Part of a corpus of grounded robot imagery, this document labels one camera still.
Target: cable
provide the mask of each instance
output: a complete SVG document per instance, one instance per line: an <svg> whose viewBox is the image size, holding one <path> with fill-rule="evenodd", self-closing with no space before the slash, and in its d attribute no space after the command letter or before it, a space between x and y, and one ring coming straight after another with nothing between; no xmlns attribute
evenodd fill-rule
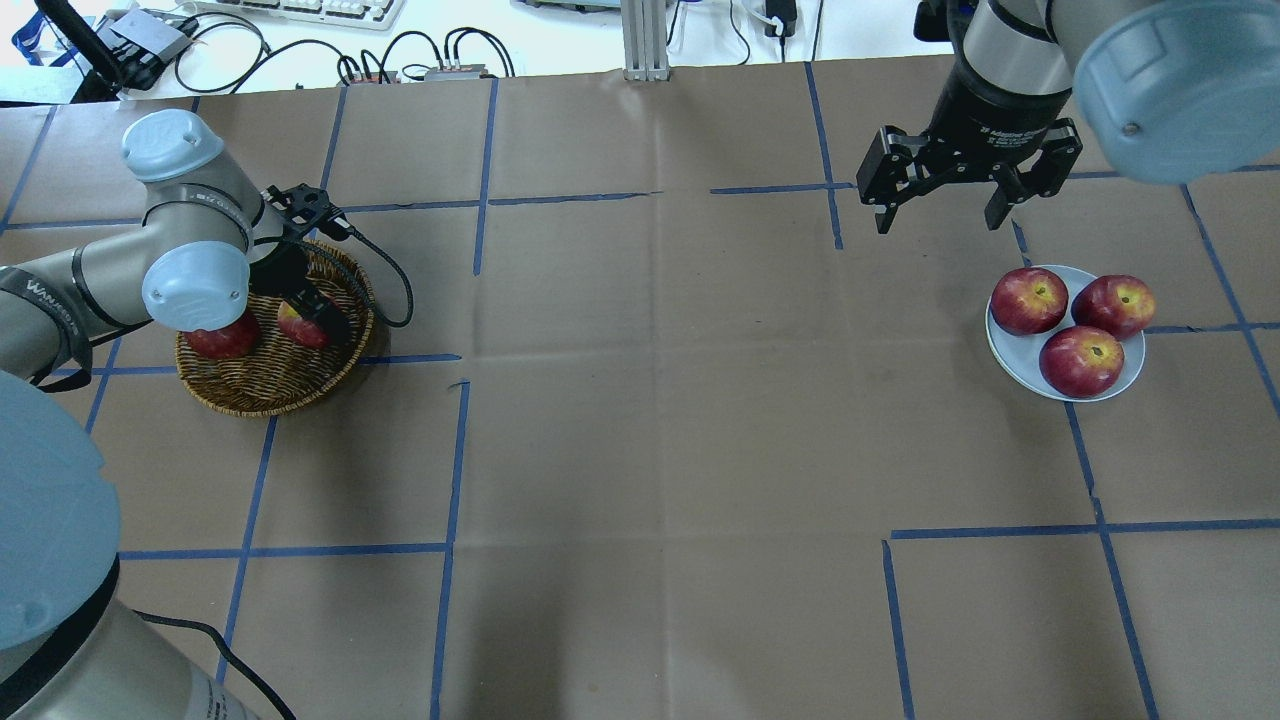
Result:
<svg viewBox="0 0 1280 720"><path fill-rule="evenodd" d="M809 56L810 63L818 59L818 40L822 38L822 10L826 5L827 0L818 0L818 24L813 28L813 55Z"/></svg>
<svg viewBox="0 0 1280 720"><path fill-rule="evenodd" d="M458 36L457 38L453 40L453 47L451 50L449 38L453 37L453 33L458 33ZM444 36L444 59L449 60L452 58L454 61L461 60L462 55L458 53L458 45L462 42L463 37L472 33L479 35L480 37L488 40L489 45L492 45L493 49L498 51L498 58L502 60L503 74L506 74L507 77L516 77L516 63L515 60L511 59L511 53L507 50L507 46L503 45L502 40L498 40L498 36L493 35L489 31L484 31L476 27L457 27L451 29Z"/></svg>
<svg viewBox="0 0 1280 720"><path fill-rule="evenodd" d="M396 274L399 275L401 282L404 284L403 320L392 320L390 318L388 318L387 314L383 313L381 306L372 297L369 296L369 291L365 290L365 284L360 282L360 278L357 278L355 273L348 270L347 266L343 265L342 261L338 260L338 258L334 254L329 252L320 245L315 242L306 242L302 240L293 240L292 237L268 237L262 238L260 243L283 242L285 245L296 245L307 252L312 252L315 255L319 255L320 258L324 258L351 284L356 295L360 296L360 301L365 304L365 307L369 307L369 310L374 314L375 318L378 318L379 322L381 322L389 328L403 328L404 325L408 325L410 320L413 319L413 286L410 284L408 275L404 274L404 269L401 268L399 264L390 255L388 255L381 247L374 245L372 241L365 237L362 232L356 229L355 225L348 223L346 229L351 233L352 237L365 243L370 250L378 254L379 258L385 260L387 264L390 265L393 270L396 270Z"/></svg>
<svg viewBox="0 0 1280 720"><path fill-rule="evenodd" d="M223 635L219 634L218 630L215 630L212 626L206 625L204 623L197 623L195 620L179 620L177 618L152 615L150 612L142 612L141 610L134 610L133 612L137 614L138 618L154 625L168 625L170 628L184 628L188 630L200 630L201 633L205 633L206 635L210 637L210 639L214 641L214 644L218 646L218 652L219 655L227 659L227 664L234 667L237 671L239 671L241 675L244 675L244 679L247 679L250 683L253 683L253 687L257 688L264 697L266 697L266 700L271 703L271 707L274 707L275 711L279 712L282 717L284 717L284 720L297 720L297 715L294 715L293 711L289 710L289 706L285 705L284 698L282 698L280 694L271 688L271 685L266 684L266 680L259 676L259 674L255 673L252 667L250 667L248 665L244 664L243 660L237 657L236 653L232 652L232 648L227 646L227 641L223 639Z"/></svg>
<svg viewBox="0 0 1280 720"><path fill-rule="evenodd" d="M671 14L671 27L667 28L667 47L671 47L671 38L676 36L676 18L680 17L682 0L676 0L676 12Z"/></svg>
<svg viewBox="0 0 1280 720"><path fill-rule="evenodd" d="M417 29L407 29L407 31L397 35L396 37L393 37L392 41L387 45L387 50L383 51L383 59L381 59L381 61L379 64L381 64L381 67L385 68L387 67L387 59L390 58L392 50L396 47L396 44L398 44L401 40L404 40L406 37L411 37L411 36L417 36L417 37L421 37L421 38L426 40L428 42L430 42L431 44L431 53L435 54L435 67L438 67L438 68L443 68L444 67L444 58L440 56L440 47L435 44L434 40L431 40L430 35L426 35L425 32L421 32L421 31L417 31ZM413 67L413 65L404 65L404 68L410 68L410 67Z"/></svg>
<svg viewBox="0 0 1280 720"><path fill-rule="evenodd" d="M334 53L337 53L339 58L344 56L344 54L343 54L342 50L338 50L337 47L334 47L333 45L323 41L323 40L311 40L311 38L294 40L293 42L285 45L284 47L280 47L279 50L275 50L275 51L268 54L266 58L262 58L257 63L253 63L253 67L250 68L248 72L244 73L241 77L239 82L237 82L234 86L232 86L232 90L230 90L229 95L236 95L236 91L239 90L241 87L244 87L244 83L248 82L248 78L252 77L253 73L256 73L262 65L265 65L269 61L271 61L271 59L278 58L284 51L292 50L293 47L297 47L300 45L323 45L324 47L328 47L329 50L333 50Z"/></svg>
<svg viewBox="0 0 1280 720"><path fill-rule="evenodd" d="M365 70L365 81L367 82L374 79L372 73L369 70L369 63L365 60L366 56L374 61L374 65L378 67L378 85L390 85L390 81L387 79L387 70L383 68L383 64L378 61L378 55L374 55L369 50L360 51L360 67Z"/></svg>
<svg viewBox="0 0 1280 720"><path fill-rule="evenodd" d="M411 74L408 72L410 68L421 68L422 73L417 74L417 76ZM430 65L424 65L422 63L410 63L410 64L407 64L407 65L404 65L404 67L401 68L401 77L407 77L408 79L413 79L413 81L424 81L424 79L426 79L426 73L429 73L430 70L431 70Z"/></svg>
<svg viewBox="0 0 1280 720"><path fill-rule="evenodd" d="M728 0L728 24L733 28L733 33L737 35L737 38L742 41L742 45L746 46L746 58L742 58L742 61L739 63L739 65L745 65L751 60L751 44L742 37L742 31L737 29L737 20L733 19L733 0Z"/></svg>
<svg viewBox="0 0 1280 720"><path fill-rule="evenodd" d="M338 79L342 85L351 85L360 76L360 65L351 55L338 58Z"/></svg>
<svg viewBox="0 0 1280 720"><path fill-rule="evenodd" d="M230 18L230 19L229 20L223 20L223 22L214 23L214 24L211 24L209 27L200 28L195 35L191 36L191 40L192 40L191 45L187 45L186 47L183 47L182 51L178 53L178 56L174 58L174 60L173 60L173 77L174 77L174 79L177 79L178 85L180 85L182 87L184 87L189 92L200 92L200 94L221 92L221 91L224 91L224 90L234 86L236 83L243 81L244 78L247 78L253 72L253 68L251 65L250 69L244 70L244 73L242 73L239 77L232 79L230 82L228 82L225 85L220 85L218 87L209 87L209 88L192 87L192 86L187 85L187 81L182 79L182 59L187 55L187 53L191 51L192 47L196 46L196 42L195 42L196 40L200 40L201 37L209 35L210 32L214 32L215 29L219 29L219 28L223 28L223 27L239 27L239 28L247 29L248 32L252 32L255 36L257 36L259 49L257 49L257 55L253 58L253 63L255 64L259 63L266 55L271 54L271 46L268 45L266 38L262 36L262 31L256 24L253 24L252 22L250 22L250 20L247 20L247 19L239 17L239 15L233 15L230 13L219 13L216 10L211 10L211 12L207 12L207 13L196 13L195 15L191 15L191 19L200 20L201 18L211 18L211 17L223 17L223 18Z"/></svg>

